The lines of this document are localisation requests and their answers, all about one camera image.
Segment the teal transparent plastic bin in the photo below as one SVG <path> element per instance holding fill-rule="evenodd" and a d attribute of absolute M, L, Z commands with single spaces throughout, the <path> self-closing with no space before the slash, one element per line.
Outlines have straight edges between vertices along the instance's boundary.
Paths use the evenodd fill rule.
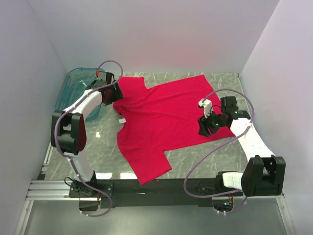
<path fill-rule="evenodd" d="M 64 110 L 80 98 L 86 87 L 97 78 L 95 72 L 96 68 L 72 69 L 65 77 L 55 104 L 55 110 Z"/>

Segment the red t-shirt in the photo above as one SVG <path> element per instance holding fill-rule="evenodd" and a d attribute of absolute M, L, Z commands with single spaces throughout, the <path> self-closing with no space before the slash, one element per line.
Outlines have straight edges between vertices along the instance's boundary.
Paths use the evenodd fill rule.
<path fill-rule="evenodd" d="M 123 98 L 113 108 L 126 120 L 117 145 L 139 183 L 154 180 L 172 169 L 165 151 L 232 137 L 222 127 L 211 137 L 198 134 L 203 110 L 198 102 L 213 92 L 204 75 L 147 88 L 144 77 L 122 77 Z"/>

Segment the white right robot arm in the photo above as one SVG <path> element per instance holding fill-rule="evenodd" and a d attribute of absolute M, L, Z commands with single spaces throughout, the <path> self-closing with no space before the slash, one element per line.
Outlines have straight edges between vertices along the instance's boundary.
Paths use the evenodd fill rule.
<path fill-rule="evenodd" d="M 215 182 L 215 191 L 226 195 L 237 189 L 248 197 L 281 195 L 285 176 L 286 162 L 265 145 L 254 128 L 246 110 L 240 110 L 234 96 L 221 98 L 221 112 L 213 111 L 208 99 L 201 99 L 198 106 L 203 115 L 198 119 L 199 135 L 212 137 L 227 127 L 237 137 L 247 158 L 244 172 L 220 172 Z"/>

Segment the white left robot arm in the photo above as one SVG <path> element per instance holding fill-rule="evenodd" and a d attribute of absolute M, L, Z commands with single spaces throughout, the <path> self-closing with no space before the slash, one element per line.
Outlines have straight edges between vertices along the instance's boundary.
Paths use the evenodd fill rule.
<path fill-rule="evenodd" d="M 118 80 L 107 71 L 96 71 L 96 79 L 70 106 L 52 114 L 51 145 L 69 162 L 80 191 L 87 197 L 97 193 L 95 172 L 85 155 L 87 134 L 85 120 L 100 105 L 111 105 L 123 98 Z"/>

